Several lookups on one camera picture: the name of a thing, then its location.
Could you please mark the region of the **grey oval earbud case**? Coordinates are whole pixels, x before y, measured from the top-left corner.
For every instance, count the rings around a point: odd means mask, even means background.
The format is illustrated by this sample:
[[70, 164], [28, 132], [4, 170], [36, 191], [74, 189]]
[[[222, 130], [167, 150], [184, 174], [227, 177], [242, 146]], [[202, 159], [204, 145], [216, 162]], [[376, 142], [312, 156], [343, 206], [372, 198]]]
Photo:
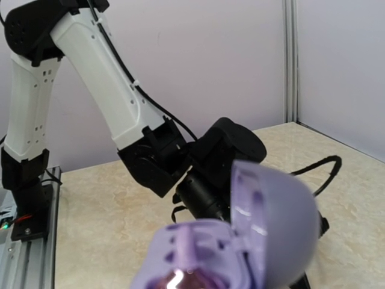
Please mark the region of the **grey oval earbud case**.
[[319, 212], [298, 178], [236, 160], [230, 221], [159, 229], [131, 288], [283, 288], [299, 280], [319, 238]]

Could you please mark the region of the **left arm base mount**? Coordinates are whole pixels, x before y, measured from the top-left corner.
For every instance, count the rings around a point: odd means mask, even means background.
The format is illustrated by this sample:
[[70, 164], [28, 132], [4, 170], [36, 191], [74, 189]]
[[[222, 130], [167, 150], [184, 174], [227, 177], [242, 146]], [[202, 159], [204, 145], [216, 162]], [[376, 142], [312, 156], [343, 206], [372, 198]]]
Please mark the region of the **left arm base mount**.
[[12, 192], [16, 203], [16, 221], [13, 223], [13, 241], [31, 241], [46, 238], [53, 197], [53, 187], [43, 185], [40, 178]]

